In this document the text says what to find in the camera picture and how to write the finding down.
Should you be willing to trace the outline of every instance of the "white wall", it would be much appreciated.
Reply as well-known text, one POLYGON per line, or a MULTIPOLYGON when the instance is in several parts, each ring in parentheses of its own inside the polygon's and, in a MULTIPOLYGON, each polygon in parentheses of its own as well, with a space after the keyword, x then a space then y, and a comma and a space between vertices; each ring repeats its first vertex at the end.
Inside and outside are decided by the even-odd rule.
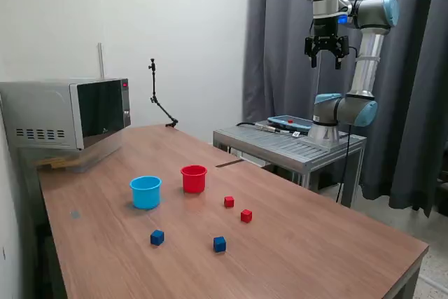
POLYGON ((151 104, 150 58, 157 98, 178 128, 211 141, 242 119, 248 0, 102 0, 106 71, 128 77, 133 126, 167 123, 151 104))
POLYGON ((99 0, 0 0, 6 77, 99 77, 99 0))
MULTIPOLYGON (((0 81, 5 78, 0 56, 0 81)), ((13 173, 11 157, 6 143, 4 125, 0 114, 0 297, 23 298, 23 251, 20 241, 18 214, 14 194, 17 181, 13 173)))

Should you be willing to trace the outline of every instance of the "floor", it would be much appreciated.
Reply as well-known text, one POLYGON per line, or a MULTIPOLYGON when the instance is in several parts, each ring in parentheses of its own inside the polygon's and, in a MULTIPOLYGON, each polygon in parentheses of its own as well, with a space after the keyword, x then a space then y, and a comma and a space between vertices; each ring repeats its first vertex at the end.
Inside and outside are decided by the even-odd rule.
MULTIPOLYGON (((326 188, 322 194, 335 199, 337 186, 326 188)), ((426 218, 422 210, 391 209, 388 197, 369 201, 361 194, 357 195, 355 210, 430 244, 421 274, 448 288, 448 217, 435 211, 426 218)), ((414 299, 448 299, 448 295, 419 279, 414 299)))

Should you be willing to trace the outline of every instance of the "wooden table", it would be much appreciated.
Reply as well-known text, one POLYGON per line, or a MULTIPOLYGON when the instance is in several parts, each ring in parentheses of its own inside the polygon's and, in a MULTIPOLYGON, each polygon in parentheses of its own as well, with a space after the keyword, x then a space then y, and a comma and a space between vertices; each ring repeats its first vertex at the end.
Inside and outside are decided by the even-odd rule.
POLYGON ((84 174, 39 172, 70 299, 412 297, 427 244, 247 162, 217 168, 235 157, 178 130, 123 138, 84 174), (189 164, 209 169, 201 195, 182 192, 189 164), (135 209, 129 182, 149 174, 163 180, 162 203, 135 209), (165 232, 159 247, 155 229, 165 232), (213 251, 217 236, 224 254, 213 251))

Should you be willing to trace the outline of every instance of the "table leg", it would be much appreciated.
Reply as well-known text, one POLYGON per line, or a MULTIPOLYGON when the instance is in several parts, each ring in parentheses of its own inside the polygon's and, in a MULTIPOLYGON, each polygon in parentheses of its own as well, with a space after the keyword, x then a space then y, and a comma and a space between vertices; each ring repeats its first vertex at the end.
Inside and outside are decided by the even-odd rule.
POLYGON ((406 285, 398 292, 394 299, 412 299, 414 297, 415 286, 419 278, 420 269, 418 269, 407 281, 406 285))
POLYGON ((219 148, 220 150, 223 150, 225 152, 229 151, 229 148, 227 145, 224 145, 224 144, 216 141, 215 139, 213 139, 213 147, 219 148))
POLYGON ((308 174, 302 174, 302 182, 300 183, 300 185, 305 189, 309 189, 310 181, 311 181, 311 172, 308 174))
POLYGON ((350 208, 356 199, 361 167, 363 165, 364 149, 349 155, 345 173, 344 189, 342 190, 341 204, 350 208))
POLYGON ((319 176, 320 171, 314 171, 307 174, 302 174, 302 183, 300 184, 303 188, 311 190, 317 193, 319 190, 319 176))

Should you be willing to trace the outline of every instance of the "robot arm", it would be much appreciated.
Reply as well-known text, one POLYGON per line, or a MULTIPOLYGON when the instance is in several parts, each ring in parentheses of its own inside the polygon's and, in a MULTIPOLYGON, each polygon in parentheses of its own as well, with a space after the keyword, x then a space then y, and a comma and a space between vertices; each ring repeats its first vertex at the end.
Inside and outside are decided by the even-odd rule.
POLYGON ((351 90, 341 94, 318 95, 310 142, 332 147, 339 144, 339 122, 367 126, 375 118, 377 103, 372 94, 384 37, 397 25, 396 0, 312 0, 314 35, 305 39, 305 54, 316 66, 316 56, 328 50, 335 56, 336 69, 349 54, 349 37, 338 36, 339 25, 359 29, 363 34, 351 90))

